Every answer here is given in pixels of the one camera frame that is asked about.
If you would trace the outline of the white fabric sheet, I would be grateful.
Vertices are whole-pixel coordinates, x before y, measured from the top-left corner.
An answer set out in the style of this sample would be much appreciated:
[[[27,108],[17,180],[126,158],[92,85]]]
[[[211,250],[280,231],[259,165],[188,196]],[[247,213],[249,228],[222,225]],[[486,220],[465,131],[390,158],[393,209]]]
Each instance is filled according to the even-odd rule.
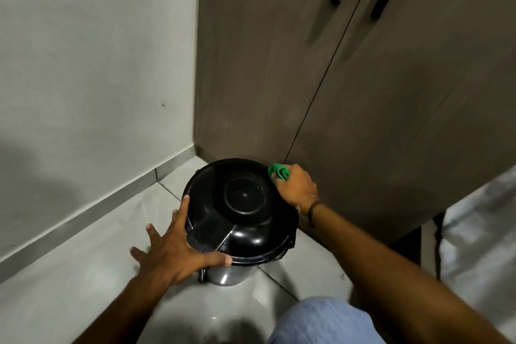
[[[516,165],[423,224],[421,265],[516,344]]]

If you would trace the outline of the person's left forearm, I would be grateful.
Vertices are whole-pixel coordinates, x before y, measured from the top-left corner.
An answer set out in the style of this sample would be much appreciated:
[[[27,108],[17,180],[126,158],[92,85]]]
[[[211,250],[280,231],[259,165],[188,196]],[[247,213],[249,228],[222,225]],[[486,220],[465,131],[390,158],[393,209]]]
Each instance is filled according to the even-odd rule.
[[[137,344],[154,309],[172,284],[163,275],[136,275],[72,344]]]

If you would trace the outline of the brown wooden cabinet door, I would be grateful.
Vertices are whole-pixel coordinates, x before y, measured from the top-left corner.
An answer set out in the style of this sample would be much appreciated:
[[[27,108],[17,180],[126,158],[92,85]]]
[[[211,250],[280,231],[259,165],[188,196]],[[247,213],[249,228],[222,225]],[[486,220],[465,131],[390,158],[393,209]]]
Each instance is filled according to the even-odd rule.
[[[391,243],[516,164],[516,0],[360,0],[288,154]]]
[[[199,0],[194,141],[283,162],[360,0]]]

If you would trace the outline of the person's left hand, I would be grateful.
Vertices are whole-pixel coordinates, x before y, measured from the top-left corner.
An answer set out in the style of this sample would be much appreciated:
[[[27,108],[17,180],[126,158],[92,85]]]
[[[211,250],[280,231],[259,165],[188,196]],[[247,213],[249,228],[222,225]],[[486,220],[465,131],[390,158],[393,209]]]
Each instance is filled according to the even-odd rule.
[[[146,251],[130,248],[131,256],[139,263],[139,273],[154,273],[169,278],[173,285],[180,284],[200,269],[195,268],[195,255],[202,253],[187,242],[185,223],[189,208],[189,195],[185,195],[179,209],[173,210],[166,232],[166,249]]]

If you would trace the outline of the person's right hand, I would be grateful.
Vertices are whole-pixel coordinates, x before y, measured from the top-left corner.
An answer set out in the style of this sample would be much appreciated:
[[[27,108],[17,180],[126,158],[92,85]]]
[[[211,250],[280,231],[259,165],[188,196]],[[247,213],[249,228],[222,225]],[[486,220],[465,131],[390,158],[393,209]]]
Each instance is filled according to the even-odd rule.
[[[300,165],[286,165],[286,168],[289,169],[287,181],[273,175],[273,182],[281,197],[306,217],[310,207],[319,200],[317,186]]]

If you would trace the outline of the black wristband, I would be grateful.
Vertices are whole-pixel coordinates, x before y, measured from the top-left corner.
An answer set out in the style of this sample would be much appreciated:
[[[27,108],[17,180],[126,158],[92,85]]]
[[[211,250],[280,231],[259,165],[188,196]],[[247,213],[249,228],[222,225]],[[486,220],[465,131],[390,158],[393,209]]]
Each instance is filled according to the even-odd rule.
[[[307,219],[310,227],[312,227],[314,229],[315,229],[314,212],[315,212],[315,209],[318,208],[319,206],[325,206],[324,202],[322,202],[320,200],[314,201],[312,204],[310,204],[308,211],[306,213],[306,219]]]

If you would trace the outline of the black lid steel pedal bin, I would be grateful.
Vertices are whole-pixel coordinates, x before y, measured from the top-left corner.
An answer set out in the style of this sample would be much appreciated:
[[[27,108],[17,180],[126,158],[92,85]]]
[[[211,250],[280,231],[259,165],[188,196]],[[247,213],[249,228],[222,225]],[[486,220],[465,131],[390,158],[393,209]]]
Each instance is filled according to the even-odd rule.
[[[266,165],[222,159],[197,170],[184,188],[187,242],[201,253],[221,252],[227,267],[198,270],[198,282],[234,286],[260,265],[293,249],[299,216],[280,196]]]

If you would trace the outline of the person's blue jeans leg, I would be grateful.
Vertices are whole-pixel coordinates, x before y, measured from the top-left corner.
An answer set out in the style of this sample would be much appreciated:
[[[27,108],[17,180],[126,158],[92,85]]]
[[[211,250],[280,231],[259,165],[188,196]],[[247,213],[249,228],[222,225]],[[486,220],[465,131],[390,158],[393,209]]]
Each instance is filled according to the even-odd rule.
[[[328,296],[304,299],[279,319],[267,344],[386,344],[368,313]]]

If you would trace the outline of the green cloth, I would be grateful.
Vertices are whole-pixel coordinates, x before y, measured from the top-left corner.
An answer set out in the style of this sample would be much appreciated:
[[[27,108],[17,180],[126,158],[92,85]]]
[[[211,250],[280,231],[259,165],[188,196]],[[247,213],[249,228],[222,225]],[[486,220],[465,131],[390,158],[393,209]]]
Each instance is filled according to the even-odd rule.
[[[287,181],[290,175],[290,170],[284,164],[274,163],[268,167],[268,175],[271,180],[280,179],[282,181]]]

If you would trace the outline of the person's right forearm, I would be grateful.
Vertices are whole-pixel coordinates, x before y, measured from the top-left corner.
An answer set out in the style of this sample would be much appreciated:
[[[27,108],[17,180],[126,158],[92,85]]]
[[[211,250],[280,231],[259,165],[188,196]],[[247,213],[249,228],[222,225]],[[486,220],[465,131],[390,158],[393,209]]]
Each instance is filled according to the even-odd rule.
[[[378,242],[328,206],[315,229],[358,289],[411,344],[511,344],[483,316],[421,267]]]

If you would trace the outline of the grey skirting board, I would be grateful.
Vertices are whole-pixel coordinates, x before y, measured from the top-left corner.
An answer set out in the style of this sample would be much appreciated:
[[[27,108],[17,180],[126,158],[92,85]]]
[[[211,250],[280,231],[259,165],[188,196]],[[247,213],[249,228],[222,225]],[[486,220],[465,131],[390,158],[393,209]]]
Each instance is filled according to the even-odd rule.
[[[38,259],[59,247],[100,218],[124,204],[126,201],[158,184],[171,172],[184,165],[197,154],[195,144],[158,165],[151,171],[134,179],[95,204],[65,218],[42,234],[17,247],[7,256],[0,258],[0,285],[17,275]]]

